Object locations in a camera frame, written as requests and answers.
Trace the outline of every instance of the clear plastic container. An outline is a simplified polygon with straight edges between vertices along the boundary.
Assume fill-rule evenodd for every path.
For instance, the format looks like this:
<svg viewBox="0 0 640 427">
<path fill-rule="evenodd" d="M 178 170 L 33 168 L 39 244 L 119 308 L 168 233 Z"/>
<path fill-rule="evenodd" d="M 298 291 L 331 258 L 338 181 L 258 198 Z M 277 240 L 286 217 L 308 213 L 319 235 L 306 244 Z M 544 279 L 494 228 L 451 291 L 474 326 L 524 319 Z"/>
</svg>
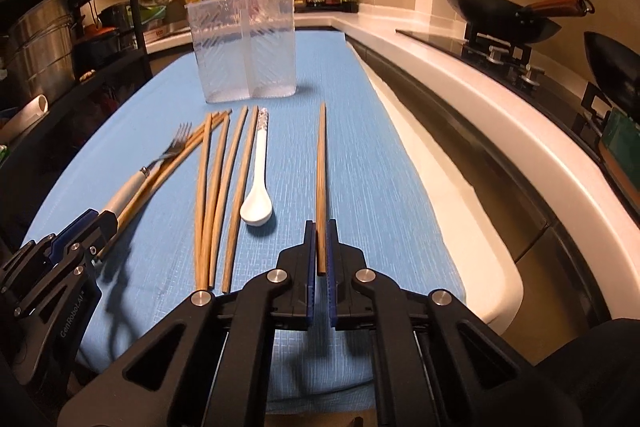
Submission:
<svg viewBox="0 0 640 427">
<path fill-rule="evenodd" d="M 206 0 L 187 10 L 207 102 L 296 92 L 293 0 Z"/>
</svg>

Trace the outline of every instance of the white countertop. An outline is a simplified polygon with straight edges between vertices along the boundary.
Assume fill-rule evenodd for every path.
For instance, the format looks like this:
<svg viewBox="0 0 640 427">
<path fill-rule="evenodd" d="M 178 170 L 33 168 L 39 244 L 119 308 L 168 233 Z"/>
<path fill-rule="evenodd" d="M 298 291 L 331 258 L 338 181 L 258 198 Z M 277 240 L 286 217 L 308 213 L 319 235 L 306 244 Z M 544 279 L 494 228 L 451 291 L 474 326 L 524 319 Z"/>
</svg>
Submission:
<svg viewBox="0 0 640 427">
<path fill-rule="evenodd" d="M 555 124 L 498 82 L 396 33 L 403 28 L 460 36 L 459 25 L 429 26 L 403 11 L 367 7 L 359 14 L 297 14 L 296 26 L 343 31 L 455 108 L 511 160 L 558 216 L 590 266 L 612 317 L 640 318 L 640 229 L 598 166 Z M 185 33 L 147 49 L 151 54 L 189 42 L 191 34 Z"/>
</svg>

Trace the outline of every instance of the fork with white handle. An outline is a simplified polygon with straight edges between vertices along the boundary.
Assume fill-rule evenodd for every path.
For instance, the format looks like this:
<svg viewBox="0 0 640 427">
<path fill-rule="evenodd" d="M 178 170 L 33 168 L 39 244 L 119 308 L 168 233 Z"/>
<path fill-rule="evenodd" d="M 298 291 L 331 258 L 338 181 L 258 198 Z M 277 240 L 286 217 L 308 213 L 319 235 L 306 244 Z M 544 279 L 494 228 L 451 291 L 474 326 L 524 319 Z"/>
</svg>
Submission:
<svg viewBox="0 0 640 427">
<path fill-rule="evenodd" d="M 169 147 L 167 147 L 165 151 L 158 156 L 158 158 L 149 163 L 149 165 L 143 167 L 130 177 L 129 181 L 127 181 L 120 190 L 115 193 L 113 198 L 109 200 L 109 203 L 106 204 L 102 211 L 110 210 L 116 215 L 116 217 L 119 217 L 125 206 L 129 204 L 129 201 L 133 199 L 133 196 L 136 195 L 136 192 L 140 187 L 142 187 L 142 184 L 149 177 L 151 169 L 153 169 L 158 162 L 174 158 L 184 150 L 187 140 L 189 139 L 190 131 L 191 123 L 181 123 L 178 127 L 178 131 L 175 133 L 174 139 L 171 140 Z"/>
</svg>

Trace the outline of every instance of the metal screw cap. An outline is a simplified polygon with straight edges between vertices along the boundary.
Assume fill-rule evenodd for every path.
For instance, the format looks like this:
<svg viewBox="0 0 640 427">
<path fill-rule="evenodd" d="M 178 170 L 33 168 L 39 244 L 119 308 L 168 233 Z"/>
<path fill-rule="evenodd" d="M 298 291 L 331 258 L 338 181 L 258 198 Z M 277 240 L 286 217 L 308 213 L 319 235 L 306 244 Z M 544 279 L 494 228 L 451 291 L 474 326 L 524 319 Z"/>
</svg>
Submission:
<svg viewBox="0 0 640 427">
<path fill-rule="evenodd" d="M 268 279 L 270 282 L 273 282 L 273 283 L 282 282 L 282 281 L 284 281 L 287 277 L 288 277 L 287 272 L 285 272 L 284 270 L 281 270 L 280 268 L 276 268 L 276 269 L 274 269 L 274 270 L 271 270 L 271 271 L 267 274 L 267 279 Z"/>
<path fill-rule="evenodd" d="M 199 290 L 191 296 L 191 304 L 194 306 L 204 306 L 211 302 L 211 294 L 204 290 Z"/>
<path fill-rule="evenodd" d="M 446 306 L 447 304 L 451 304 L 451 294 L 444 290 L 438 290 L 433 292 L 431 300 L 433 300 L 433 302 L 438 306 Z"/>
<path fill-rule="evenodd" d="M 360 282 L 371 282 L 376 278 L 376 273 L 369 268 L 363 268 L 356 272 L 356 279 Z"/>
</svg>

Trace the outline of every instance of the black wok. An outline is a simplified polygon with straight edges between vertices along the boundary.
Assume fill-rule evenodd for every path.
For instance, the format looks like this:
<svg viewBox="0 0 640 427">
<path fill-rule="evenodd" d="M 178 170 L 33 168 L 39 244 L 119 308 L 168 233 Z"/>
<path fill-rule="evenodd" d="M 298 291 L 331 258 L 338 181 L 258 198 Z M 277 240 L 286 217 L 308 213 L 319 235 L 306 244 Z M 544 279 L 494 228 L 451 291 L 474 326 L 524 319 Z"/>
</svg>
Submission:
<svg viewBox="0 0 640 427">
<path fill-rule="evenodd" d="M 640 123 L 640 55 L 595 32 L 584 33 L 584 50 L 602 92 Z"/>
<path fill-rule="evenodd" d="M 555 35 L 560 25 L 547 17 L 594 13 L 589 0 L 547 0 L 521 6 L 509 0 L 447 0 L 473 30 L 511 44 L 533 44 Z"/>
</svg>

